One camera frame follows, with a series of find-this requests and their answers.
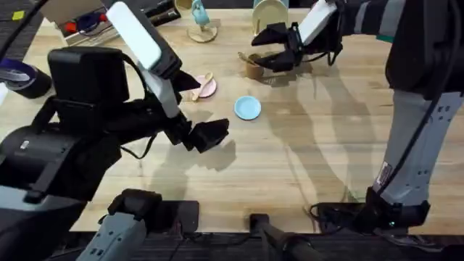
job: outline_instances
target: black tape roll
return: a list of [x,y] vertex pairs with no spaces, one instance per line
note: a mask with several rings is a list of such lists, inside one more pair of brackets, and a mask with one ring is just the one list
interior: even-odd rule
[[[0,80],[4,80],[9,90],[26,98],[35,99],[47,93],[51,88],[51,78],[34,66],[19,61],[4,59],[0,64]],[[28,76],[27,80],[15,79],[10,75]]]

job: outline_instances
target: wooden tabletop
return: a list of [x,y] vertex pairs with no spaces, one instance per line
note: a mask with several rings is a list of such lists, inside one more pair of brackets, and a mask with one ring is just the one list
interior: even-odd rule
[[[211,71],[218,92],[198,104],[181,108],[194,122],[227,117],[230,135],[217,148],[199,154],[172,146],[158,135],[146,159],[123,158],[107,171],[94,200],[75,231],[98,229],[98,219],[123,189],[156,191],[164,199],[198,200],[201,231],[245,231],[247,217],[268,213],[285,231],[315,232],[304,208],[317,202],[362,201],[381,166],[392,123],[392,90],[384,76],[390,44],[368,36],[344,38],[336,66],[325,60],[302,65],[295,72],[267,75],[261,82],[244,77],[237,52],[265,53],[281,46],[254,48],[252,11],[208,10],[220,19],[217,38],[195,43],[186,33],[191,17],[159,27],[192,75]],[[290,11],[301,21],[306,9]],[[62,46],[54,27],[45,21],[25,62],[49,73],[46,56]],[[120,38],[106,46],[130,53]],[[142,97],[141,84],[126,67],[131,98]],[[234,102],[253,95],[262,114],[247,122],[233,113]],[[45,98],[27,100],[9,93],[0,106],[0,137],[30,124]],[[412,233],[464,233],[464,113],[460,110],[447,135],[431,182],[431,211],[427,222]],[[146,141],[129,148],[143,151]]]

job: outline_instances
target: pink object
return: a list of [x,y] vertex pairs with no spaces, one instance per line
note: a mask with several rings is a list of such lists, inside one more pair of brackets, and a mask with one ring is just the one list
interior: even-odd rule
[[[200,84],[203,84],[206,79],[205,75],[199,75],[195,77],[195,80],[199,82]],[[218,84],[216,83],[216,80],[213,78],[210,83],[208,83],[204,88],[203,91],[200,93],[199,97],[200,98],[208,98],[212,96],[216,90],[218,89]]]

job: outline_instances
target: red object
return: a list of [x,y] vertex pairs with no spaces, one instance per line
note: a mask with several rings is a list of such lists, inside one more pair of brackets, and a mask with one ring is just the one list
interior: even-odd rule
[[100,15],[100,22],[106,22],[108,21],[108,17],[106,14],[101,14]]
[[78,28],[77,28],[77,25],[75,24],[75,22],[67,22],[66,25],[65,25],[65,30],[68,33],[77,33],[78,32]]

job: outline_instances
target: small blue dish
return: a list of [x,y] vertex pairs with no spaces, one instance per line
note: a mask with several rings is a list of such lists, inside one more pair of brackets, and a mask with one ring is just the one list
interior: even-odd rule
[[253,96],[243,96],[235,102],[233,110],[242,120],[254,120],[260,116],[261,103]]

